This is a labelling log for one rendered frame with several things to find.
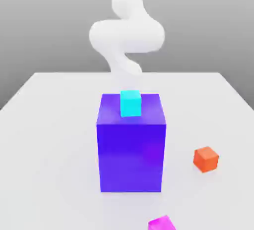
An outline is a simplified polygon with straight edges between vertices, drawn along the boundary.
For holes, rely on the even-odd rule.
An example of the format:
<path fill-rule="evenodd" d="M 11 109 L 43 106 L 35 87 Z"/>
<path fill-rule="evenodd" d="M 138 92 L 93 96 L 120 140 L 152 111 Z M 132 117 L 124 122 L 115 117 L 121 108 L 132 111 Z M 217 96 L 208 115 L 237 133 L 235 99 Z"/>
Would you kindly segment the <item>small cyan cube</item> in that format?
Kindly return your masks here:
<path fill-rule="evenodd" d="M 120 93 L 121 117 L 141 116 L 141 94 L 138 90 L 124 90 Z"/>

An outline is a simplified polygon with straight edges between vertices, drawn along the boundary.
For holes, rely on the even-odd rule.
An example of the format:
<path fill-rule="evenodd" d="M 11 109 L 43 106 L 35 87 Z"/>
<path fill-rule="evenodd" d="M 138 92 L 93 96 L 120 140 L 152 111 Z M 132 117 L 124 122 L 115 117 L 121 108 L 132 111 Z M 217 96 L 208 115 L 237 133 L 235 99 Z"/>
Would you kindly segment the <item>small magenta cube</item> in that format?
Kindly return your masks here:
<path fill-rule="evenodd" d="M 148 230 L 176 230 L 170 218 L 165 215 L 148 222 Z"/>

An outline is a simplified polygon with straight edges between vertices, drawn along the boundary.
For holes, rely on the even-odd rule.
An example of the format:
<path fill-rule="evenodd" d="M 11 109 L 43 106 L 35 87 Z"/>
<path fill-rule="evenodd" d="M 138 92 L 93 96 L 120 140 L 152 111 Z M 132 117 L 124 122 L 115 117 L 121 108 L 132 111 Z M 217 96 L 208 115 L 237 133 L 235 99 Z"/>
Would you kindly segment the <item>large purple box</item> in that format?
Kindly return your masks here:
<path fill-rule="evenodd" d="M 103 94 L 97 118 L 101 192 L 160 192 L 166 120 L 159 95 L 141 96 L 141 116 L 121 117 L 120 96 Z"/>

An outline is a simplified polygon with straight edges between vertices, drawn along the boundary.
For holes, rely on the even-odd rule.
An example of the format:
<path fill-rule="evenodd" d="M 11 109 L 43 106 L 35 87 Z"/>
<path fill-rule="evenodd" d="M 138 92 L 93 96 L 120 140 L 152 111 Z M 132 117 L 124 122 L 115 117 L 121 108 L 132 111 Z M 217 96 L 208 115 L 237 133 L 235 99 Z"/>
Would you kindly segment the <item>small orange cube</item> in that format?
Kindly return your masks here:
<path fill-rule="evenodd" d="M 193 163 L 202 172 L 217 168 L 219 155 L 210 147 L 202 147 L 194 151 Z"/>

